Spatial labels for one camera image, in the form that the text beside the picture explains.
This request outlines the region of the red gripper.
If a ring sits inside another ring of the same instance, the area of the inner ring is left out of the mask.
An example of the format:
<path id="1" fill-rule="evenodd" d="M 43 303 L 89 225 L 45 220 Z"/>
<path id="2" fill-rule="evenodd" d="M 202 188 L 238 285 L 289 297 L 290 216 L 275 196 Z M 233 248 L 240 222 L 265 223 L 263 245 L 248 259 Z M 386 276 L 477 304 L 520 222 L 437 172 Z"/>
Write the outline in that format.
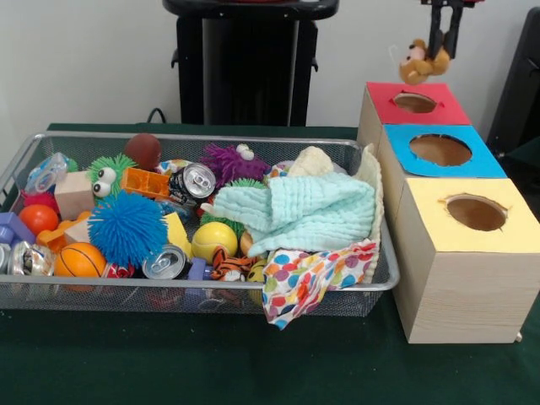
<path id="1" fill-rule="evenodd" d="M 464 6 L 475 6 L 481 0 L 461 0 Z M 428 57 L 436 57 L 443 44 L 443 32 L 440 29 L 442 3 L 431 3 L 431 20 L 429 28 Z M 452 4 L 452 15 L 449 29 L 445 34 L 445 50 L 450 59 L 456 57 L 457 39 L 459 35 L 460 23 L 462 19 L 463 6 Z"/>

